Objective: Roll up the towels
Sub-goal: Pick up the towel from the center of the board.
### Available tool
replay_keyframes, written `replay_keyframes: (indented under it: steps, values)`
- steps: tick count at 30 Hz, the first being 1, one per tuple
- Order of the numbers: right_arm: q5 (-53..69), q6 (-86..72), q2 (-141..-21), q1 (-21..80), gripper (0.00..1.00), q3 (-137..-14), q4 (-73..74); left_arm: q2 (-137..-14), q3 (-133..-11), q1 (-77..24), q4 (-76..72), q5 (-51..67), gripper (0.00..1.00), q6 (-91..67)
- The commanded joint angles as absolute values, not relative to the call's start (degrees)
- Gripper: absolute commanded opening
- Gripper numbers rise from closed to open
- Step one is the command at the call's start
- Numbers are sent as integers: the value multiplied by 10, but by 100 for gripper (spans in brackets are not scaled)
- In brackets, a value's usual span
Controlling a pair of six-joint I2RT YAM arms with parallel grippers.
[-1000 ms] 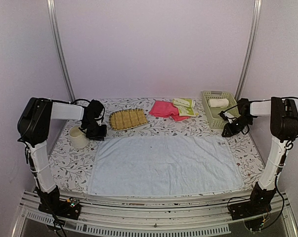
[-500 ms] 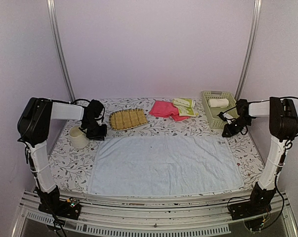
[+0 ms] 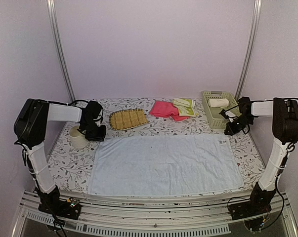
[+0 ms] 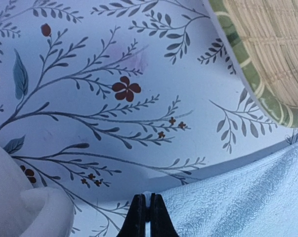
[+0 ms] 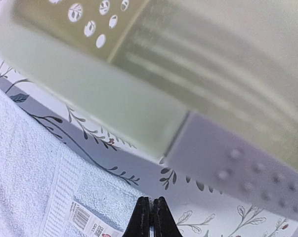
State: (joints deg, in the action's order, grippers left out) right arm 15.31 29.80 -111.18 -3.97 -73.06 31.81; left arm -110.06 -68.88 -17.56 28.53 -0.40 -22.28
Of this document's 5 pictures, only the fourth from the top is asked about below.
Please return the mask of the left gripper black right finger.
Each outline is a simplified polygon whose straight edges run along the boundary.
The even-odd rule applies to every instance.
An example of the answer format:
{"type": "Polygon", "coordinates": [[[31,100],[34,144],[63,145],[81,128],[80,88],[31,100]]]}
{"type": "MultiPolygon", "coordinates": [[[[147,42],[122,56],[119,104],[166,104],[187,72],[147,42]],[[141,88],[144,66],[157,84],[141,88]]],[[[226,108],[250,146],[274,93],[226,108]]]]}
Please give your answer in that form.
{"type": "Polygon", "coordinates": [[[151,194],[148,222],[151,237],[179,237],[161,194],[151,194]]]}

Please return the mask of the light blue towel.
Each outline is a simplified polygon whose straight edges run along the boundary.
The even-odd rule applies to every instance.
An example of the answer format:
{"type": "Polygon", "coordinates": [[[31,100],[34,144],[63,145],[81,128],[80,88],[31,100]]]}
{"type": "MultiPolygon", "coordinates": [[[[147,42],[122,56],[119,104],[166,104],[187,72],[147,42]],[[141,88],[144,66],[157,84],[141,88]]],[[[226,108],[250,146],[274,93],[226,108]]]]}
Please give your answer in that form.
{"type": "Polygon", "coordinates": [[[161,195],[181,237],[298,237],[298,142],[161,195]]]}

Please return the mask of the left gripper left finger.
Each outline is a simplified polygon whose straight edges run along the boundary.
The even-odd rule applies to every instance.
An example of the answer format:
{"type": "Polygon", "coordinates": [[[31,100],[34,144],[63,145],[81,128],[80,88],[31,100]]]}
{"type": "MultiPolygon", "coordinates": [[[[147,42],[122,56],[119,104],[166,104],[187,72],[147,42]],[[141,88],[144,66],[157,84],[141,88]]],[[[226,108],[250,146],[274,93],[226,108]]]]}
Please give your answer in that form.
{"type": "Polygon", "coordinates": [[[118,237],[145,237],[146,198],[135,195],[127,212],[118,237]]]}

